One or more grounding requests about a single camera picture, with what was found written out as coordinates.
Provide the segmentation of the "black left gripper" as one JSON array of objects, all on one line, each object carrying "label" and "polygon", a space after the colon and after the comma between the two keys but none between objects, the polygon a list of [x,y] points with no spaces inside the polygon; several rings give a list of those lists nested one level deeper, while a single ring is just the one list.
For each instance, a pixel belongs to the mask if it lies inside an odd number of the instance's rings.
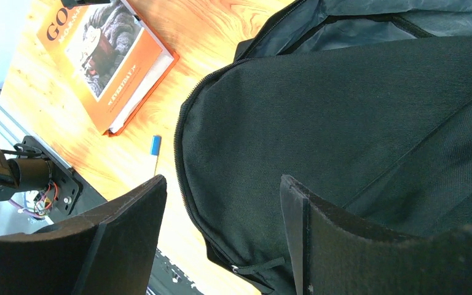
[{"label": "black left gripper", "polygon": [[64,7],[79,7],[97,4],[109,4],[111,0],[61,0]]}]

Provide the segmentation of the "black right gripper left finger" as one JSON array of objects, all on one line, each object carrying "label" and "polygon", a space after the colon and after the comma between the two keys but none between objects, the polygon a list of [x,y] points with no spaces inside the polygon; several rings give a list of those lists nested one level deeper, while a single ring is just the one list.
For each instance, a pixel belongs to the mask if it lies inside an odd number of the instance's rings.
[{"label": "black right gripper left finger", "polygon": [[144,294],[166,200],[157,175],[32,234],[0,236],[0,294]]}]

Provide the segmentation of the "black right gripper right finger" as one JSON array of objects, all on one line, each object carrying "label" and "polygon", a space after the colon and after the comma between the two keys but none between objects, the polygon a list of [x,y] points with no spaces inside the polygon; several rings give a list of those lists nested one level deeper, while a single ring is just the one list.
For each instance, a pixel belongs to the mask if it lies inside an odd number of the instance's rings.
[{"label": "black right gripper right finger", "polygon": [[472,294],[472,224],[428,238],[355,216],[283,175],[298,294]]}]

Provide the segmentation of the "orange cover book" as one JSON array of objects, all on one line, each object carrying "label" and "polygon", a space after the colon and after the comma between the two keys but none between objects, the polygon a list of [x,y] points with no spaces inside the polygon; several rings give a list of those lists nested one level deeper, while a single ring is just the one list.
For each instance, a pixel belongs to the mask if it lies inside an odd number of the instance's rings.
[{"label": "orange cover book", "polygon": [[37,37],[108,136],[124,130],[178,60],[130,1],[79,7],[55,1]]}]

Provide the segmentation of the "black student backpack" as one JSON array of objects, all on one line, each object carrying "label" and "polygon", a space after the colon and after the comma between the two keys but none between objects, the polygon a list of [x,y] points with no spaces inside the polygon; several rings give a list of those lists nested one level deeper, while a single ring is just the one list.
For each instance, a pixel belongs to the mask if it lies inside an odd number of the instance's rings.
[{"label": "black student backpack", "polygon": [[472,224],[472,1],[296,1],[183,103],[175,166],[211,262],[298,294],[290,175],[428,238]]}]

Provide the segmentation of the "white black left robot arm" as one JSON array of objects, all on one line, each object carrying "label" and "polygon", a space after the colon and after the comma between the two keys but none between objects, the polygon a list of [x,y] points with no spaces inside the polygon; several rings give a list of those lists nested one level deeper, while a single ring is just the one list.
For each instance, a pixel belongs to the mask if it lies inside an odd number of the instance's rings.
[{"label": "white black left robot arm", "polygon": [[79,203],[102,204],[106,199],[37,134],[23,128],[8,112],[10,121],[23,132],[11,150],[0,148],[0,201],[16,193],[47,192],[53,189],[52,205],[62,197],[69,206]]}]

